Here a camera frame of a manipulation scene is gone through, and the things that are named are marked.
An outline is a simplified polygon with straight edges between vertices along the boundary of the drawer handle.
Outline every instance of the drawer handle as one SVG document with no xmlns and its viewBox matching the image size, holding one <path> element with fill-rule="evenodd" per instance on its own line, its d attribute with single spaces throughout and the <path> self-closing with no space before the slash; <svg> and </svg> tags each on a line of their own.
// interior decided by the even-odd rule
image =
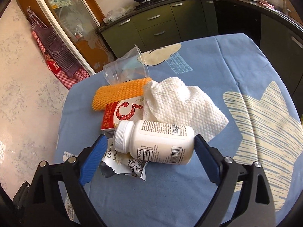
<svg viewBox="0 0 303 227">
<path fill-rule="evenodd" d="M 291 39 L 292 39 L 296 44 L 298 44 L 299 47 L 300 47 L 301 49 L 303 49 L 302 43 L 300 43 L 300 42 L 299 42 L 297 39 L 295 39 L 293 36 L 291 36 Z"/>
<path fill-rule="evenodd" d="M 160 17 L 160 15 L 159 15 L 159 14 L 158 14 L 158 15 L 156 15 L 156 16 L 154 16 L 154 17 L 147 18 L 147 20 L 155 19 L 155 18 L 158 18 L 158 17 Z"/>
<path fill-rule="evenodd" d="M 181 6 L 181 5 L 183 5 L 184 3 L 177 3 L 177 4 L 174 4 L 174 5 L 172 5 L 172 7 L 176 7 L 176 6 Z"/>
<path fill-rule="evenodd" d="M 154 36 L 158 36 L 158 35 L 161 35 L 163 33 L 165 33 L 166 31 L 162 31 L 162 32 L 159 32 L 159 33 L 155 33 Z"/>
<path fill-rule="evenodd" d="M 119 26 L 124 25 L 124 24 L 126 24 L 127 22 L 130 22 L 130 21 L 131 21 L 131 20 L 128 19 L 127 21 L 124 21 L 124 22 L 120 23 Z"/>
</svg>

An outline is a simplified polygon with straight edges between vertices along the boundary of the small cardboard box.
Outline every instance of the small cardboard box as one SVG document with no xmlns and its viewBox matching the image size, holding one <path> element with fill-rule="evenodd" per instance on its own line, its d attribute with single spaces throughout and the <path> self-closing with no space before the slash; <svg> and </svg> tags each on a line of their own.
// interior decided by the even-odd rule
<svg viewBox="0 0 303 227">
<path fill-rule="evenodd" d="M 107 138 L 113 138 L 116 126 L 121 120 L 137 122 L 143 119 L 143 96 L 137 96 L 106 105 L 101 130 Z"/>
</svg>

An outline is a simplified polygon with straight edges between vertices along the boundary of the yellow object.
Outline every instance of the yellow object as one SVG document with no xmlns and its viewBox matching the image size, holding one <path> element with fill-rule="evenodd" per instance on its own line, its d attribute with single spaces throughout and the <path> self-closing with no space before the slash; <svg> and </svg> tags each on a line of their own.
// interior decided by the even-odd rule
<svg viewBox="0 0 303 227">
<path fill-rule="evenodd" d="M 95 111 L 105 109 L 106 105 L 120 100 L 142 96 L 143 86 L 151 81 L 151 78 L 141 78 L 116 85 L 100 87 L 93 99 L 93 109 Z"/>
</svg>

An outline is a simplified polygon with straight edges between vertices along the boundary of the bottle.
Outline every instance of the bottle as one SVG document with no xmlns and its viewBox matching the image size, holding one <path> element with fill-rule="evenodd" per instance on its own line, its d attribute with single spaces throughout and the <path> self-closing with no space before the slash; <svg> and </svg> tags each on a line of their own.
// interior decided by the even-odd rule
<svg viewBox="0 0 303 227">
<path fill-rule="evenodd" d="M 194 130 L 148 120 L 121 120 L 114 133 L 114 147 L 136 159 L 185 165 L 194 151 Z"/>
</svg>

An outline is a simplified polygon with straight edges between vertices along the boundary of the white ribbed cap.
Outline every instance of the white ribbed cap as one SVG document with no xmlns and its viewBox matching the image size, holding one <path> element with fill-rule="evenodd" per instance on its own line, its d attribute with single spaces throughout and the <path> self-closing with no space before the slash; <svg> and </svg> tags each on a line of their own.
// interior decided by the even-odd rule
<svg viewBox="0 0 303 227">
<path fill-rule="evenodd" d="M 114 147 L 118 152 L 129 153 L 129 141 L 134 127 L 134 122 L 121 120 L 114 133 Z"/>
</svg>

